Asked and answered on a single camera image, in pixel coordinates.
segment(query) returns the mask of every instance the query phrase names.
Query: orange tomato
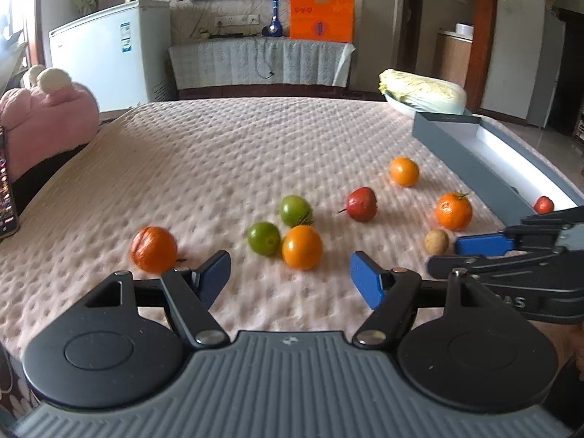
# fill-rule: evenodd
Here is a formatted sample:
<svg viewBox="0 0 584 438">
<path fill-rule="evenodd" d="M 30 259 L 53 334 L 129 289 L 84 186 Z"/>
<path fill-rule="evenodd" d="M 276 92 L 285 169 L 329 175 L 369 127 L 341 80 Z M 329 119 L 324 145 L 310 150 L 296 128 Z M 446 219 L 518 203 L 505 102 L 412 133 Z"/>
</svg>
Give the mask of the orange tomato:
<svg viewBox="0 0 584 438">
<path fill-rule="evenodd" d="M 141 270 L 160 275 L 173 268 L 177 251 L 176 240 L 170 232 L 162 227 L 148 226 L 135 235 L 130 257 Z"/>
<path fill-rule="evenodd" d="M 438 199 L 436 218 L 449 231 L 462 231 L 472 220 L 472 206 L 467 194 L 449 193 Z"/>
<path fill-rule="evenodd" d="M 389 165 L 389 174 L 400 186 L 410 187 L 418 182 L 420 170 L 410 158 L 399 157 Z"/>
<path fill-rule="evenodd" d="M 310 225 L 297 225 L 290 229 L 282 242 L 282 257 L 295 270 L 310 270 L 322 258 L 322 240 Z"/>
</svg>

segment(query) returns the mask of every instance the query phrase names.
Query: power outlet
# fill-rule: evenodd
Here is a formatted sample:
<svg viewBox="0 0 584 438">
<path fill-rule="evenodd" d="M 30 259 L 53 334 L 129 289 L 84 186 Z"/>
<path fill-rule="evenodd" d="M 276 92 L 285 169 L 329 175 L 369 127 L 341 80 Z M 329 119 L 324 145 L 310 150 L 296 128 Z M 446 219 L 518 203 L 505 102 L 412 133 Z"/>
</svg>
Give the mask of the power outlet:
<svg viewBox="0 0 584 438">
<path fill-rule="evenodd" d="M 259 14 L 238 14 L 215 17 L 215 26 L 250 26 L 259 24 Z"/>
</svg>

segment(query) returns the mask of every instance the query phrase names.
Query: red fruit in box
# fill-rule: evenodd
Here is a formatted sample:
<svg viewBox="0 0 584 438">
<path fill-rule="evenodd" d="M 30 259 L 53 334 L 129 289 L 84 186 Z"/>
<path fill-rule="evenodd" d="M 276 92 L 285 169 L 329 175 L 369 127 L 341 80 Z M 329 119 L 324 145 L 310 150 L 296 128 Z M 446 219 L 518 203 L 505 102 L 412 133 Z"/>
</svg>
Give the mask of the red fruit in box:
<svg viewBox="0 0 584 438">
<path fill-rule="evenodd" d="M 373 189 L 360 187 L 353 191 L 347 197 L 347 204 L 344 210 L 357 222 L 369 222 L 377 213 L 377 197 Z"/>
<path fill-rule="evenodd" d="M 547 214 L 554 211 L 554 202 L 547 196 L 541 196 L 533 208 L 538 214 Z"/>
</svg>

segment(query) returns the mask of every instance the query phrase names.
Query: white container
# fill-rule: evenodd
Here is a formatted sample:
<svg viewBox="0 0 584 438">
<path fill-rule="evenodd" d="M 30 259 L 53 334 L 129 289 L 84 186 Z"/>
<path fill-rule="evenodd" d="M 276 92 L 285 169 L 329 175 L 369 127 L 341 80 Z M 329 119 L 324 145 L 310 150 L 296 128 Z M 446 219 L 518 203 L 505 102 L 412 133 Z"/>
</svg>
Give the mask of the white container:
<svg viewBox="0 0 584 438">
<path fill-rule="evenodd" d="M 168 100 L 170 9 L 136 0 L 98 11 L 49 33 L 53 66 L 97 99 L 100 112 Z"/>
<path fill-rule="evenodd" d="M 466 36 L 470 36 L 474 33 L 474 26 L 469 26 L 468 24 L 457 23 L 454 30 L 459 34 L 465 34 Z"/>
</svg>

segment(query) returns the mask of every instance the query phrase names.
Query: orange box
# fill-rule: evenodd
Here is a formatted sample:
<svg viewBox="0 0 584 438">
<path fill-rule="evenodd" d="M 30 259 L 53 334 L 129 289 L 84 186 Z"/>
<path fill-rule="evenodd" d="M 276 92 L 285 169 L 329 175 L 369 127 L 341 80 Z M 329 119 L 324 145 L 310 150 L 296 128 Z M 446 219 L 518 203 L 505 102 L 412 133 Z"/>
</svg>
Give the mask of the orange box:
<svg viewBox="0 0 584 438">
<path fill-rule="evenodd" d="M 355 0 L 290 0 L 290 37 L 353 42 Z"/>
</svg>

